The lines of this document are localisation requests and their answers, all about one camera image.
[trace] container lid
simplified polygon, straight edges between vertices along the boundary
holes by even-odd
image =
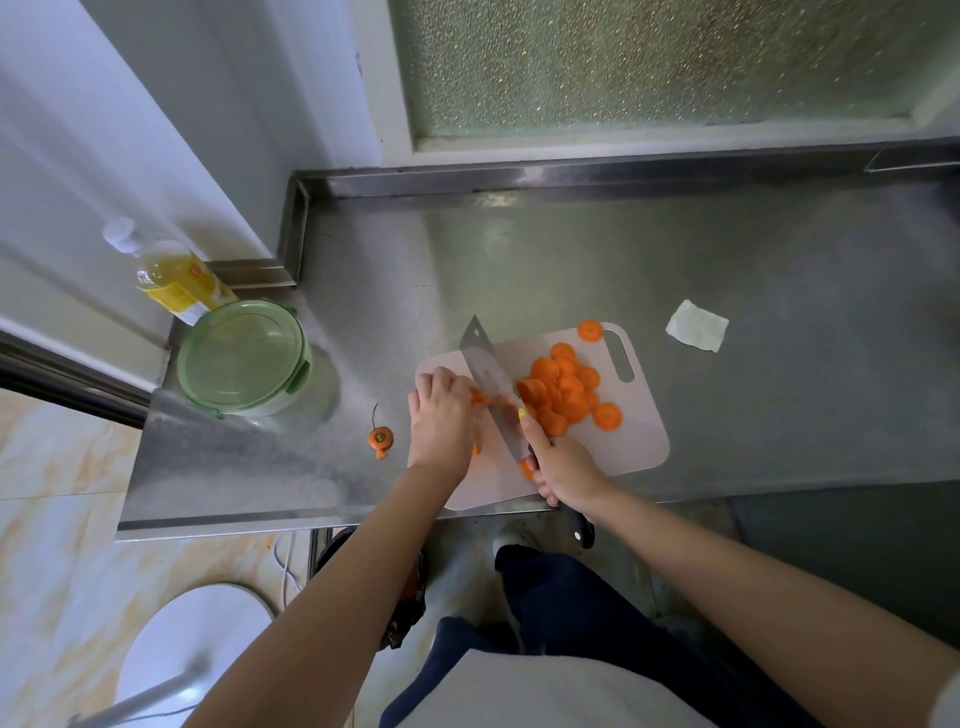
[[[238,412],[285,391],[306,346],[296,316],[269,301],[216,308],[190,331],[177,359],[188,398],[205,409]]]

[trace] plastic bottle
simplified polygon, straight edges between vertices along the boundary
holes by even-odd
[[[207,311],[237,300],[189,248],[177,240],[148,243],[129,217],[108,222],[104,238],[120,253],[137,258],[136,287],[189,326]]]

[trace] frosted glass window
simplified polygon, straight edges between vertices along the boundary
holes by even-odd
[[[960,0],[392,0],[416,137],[906,115]]]

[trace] dark pants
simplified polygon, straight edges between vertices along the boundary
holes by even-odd
[[[524,654],[623,667],[661,683],[718,726],[756,724],[713,669],[572,556],[504,546],[495,566],[520,625]],[[423,669],[383,712],[380,728],[397,726],[471,649],[516,653],[465,619],[441,619]]]

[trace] window frame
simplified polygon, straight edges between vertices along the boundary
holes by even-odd
[[[763,121],[702,127],[416,140],[388,0],[348,0],[362,84],[388,167],[600,158],[908,141],[960,134],[960,65],[903,118]]]

